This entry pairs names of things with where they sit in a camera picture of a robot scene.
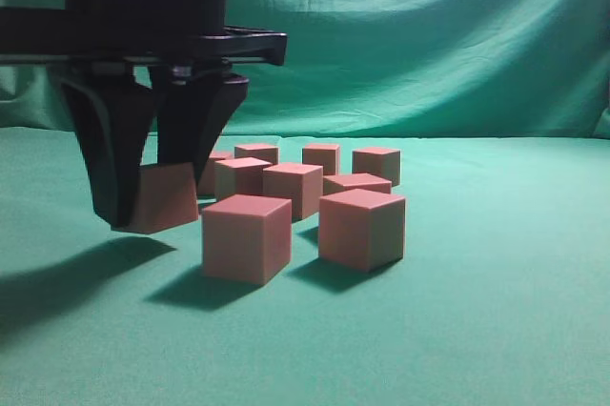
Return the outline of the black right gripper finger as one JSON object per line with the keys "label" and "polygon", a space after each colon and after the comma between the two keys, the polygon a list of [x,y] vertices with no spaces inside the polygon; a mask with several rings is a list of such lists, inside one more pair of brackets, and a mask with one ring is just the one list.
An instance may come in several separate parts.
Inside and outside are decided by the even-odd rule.
{"label": "black right gripper finger", "polygon": [[223,129],[248,94],[249,79],[223,62],[150,67],[162,95],[156,115],[157,161],[190,163],[198,181]]}

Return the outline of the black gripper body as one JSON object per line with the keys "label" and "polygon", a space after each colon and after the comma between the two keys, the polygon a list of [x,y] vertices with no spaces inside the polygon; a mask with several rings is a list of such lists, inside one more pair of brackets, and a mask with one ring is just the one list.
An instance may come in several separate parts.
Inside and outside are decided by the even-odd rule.
{"label": "black gripper body", "polygon": [[1,63],[69,60],[186,66],[223,59],[280,66],[283,32],[225,23],[227,0],[65,0],[1,9]]}

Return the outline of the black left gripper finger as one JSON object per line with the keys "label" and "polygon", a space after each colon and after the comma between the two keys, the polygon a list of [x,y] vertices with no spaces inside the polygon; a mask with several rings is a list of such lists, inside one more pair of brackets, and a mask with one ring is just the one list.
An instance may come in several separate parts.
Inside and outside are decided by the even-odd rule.
{"label": "black left gripper finger", "polygon": [[59,69],[59,87],[85,162],[94,212],[114,228],[131,223],[142,152],[158,96],[128,72]]}

